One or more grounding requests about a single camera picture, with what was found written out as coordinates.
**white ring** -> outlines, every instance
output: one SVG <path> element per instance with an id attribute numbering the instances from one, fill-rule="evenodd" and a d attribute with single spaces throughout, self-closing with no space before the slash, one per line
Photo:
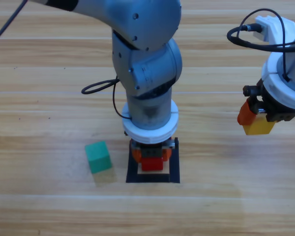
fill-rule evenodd
<path id="1" fill-rule="evenodd" d="M 128 103 L 122 109 L 123 116 L 129 116 Z M 142 144 L 158 144 L 168 140 L 176 132 L 178 126 L 178 107 L 172 101 L 172 114 L 170 120 L 163 127 L 155 130 L 145 130 L 136 127 L 131 120 L 122 119 L 124 131 L 135 141 Z"/>

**robotic arm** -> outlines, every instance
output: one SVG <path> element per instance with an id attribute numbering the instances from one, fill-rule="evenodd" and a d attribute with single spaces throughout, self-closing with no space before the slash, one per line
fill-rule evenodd
<path id="1" fill-rule="evenodd" d="M 113 64 L 127 95 L 122 122 L 131 137 L 130 153 L 143 171 L 162 170 L 178 146 L 171 137 L 178 125 L 172 85 L 182 71 L 173 39 L 181 19 L 179 0 L 30 1 L 91 16 L 112 28 Z"/>
<path id="2" fill-rule="evenodd" d="M 234 44 L 272 52 L 263 65 L 258 83 L 243 88 L 243 94 L 248 98 L 240 109 L 237 121 L 246 135 L 269 134 L 276 123 L 295 117 L 295 22 L 283 17 L 280 19 L 276 12 L 272 12 L 278 17 L 258 16 L 254 24 L 240 29 L 254 31 L 255 37 L 269 42 L 268 47 L 231 37 L 232 30 L 228 34 L 228 39 Z"/>

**yellow block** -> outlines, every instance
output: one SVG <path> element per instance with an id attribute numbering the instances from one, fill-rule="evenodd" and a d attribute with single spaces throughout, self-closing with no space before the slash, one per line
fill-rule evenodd
<path id="1" fill-rule="evenodd" d="M 267 122 L 266 114 L 258 114 L 251 125 L 243 125 L 246 135 L 269 134 L 276 122 Z"/>

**red block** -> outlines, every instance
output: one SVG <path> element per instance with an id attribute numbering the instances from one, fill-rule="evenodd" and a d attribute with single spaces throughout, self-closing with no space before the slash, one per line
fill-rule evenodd
<path id="1" fill-rule="evenodd" d="M 162 171 L 163 170 L 163 158 L 142 158 L 142 171 Z"/>

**white connector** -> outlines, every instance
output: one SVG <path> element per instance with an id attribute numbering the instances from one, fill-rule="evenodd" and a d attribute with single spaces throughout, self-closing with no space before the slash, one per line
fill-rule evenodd
<path id="1" fill-rule="evenodd" d="M 293 42 L 295 40 L 295 22 L 283 17 L 282 20 L 285 27 L 285 43 Z M 269 44 L 283 43 L 283 31 L 279 18 L 257 16 L 256 23 L 263 27 L 261 33 L 254 32 L 256 38 L 264 42 L 269 42 Z"/>

